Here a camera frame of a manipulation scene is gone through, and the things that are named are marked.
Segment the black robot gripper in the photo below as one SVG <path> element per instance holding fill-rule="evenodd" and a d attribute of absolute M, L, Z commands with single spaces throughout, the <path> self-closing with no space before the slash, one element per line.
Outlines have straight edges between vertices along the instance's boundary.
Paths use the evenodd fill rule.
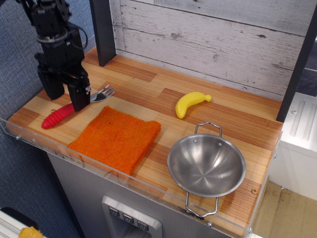
<path fill-rule="evenodd" d="M 38 75 L 51 100 L 64 93 L 64 84 L 76 112 L 90 104 L 91 85 L 88 73 L 82 67 L 84 47 L 80 37 L 38 37 L 42 53 L 35 54 Z"/>

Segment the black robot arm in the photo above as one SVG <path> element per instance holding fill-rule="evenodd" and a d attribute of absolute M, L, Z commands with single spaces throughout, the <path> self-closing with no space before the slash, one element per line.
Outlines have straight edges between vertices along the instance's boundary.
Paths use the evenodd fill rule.
<path fill-rule="evenodd" d="M 68 88 L 76 112 L 90 103 L 91 86 L 82 67 L 84 46 L 79 26 L 69 22 L 69 4 L 64 0 L 21 0 L 23 9 L 37 32 L 42 52 L 35 54 L 40 81 L 51 100 Z"/>

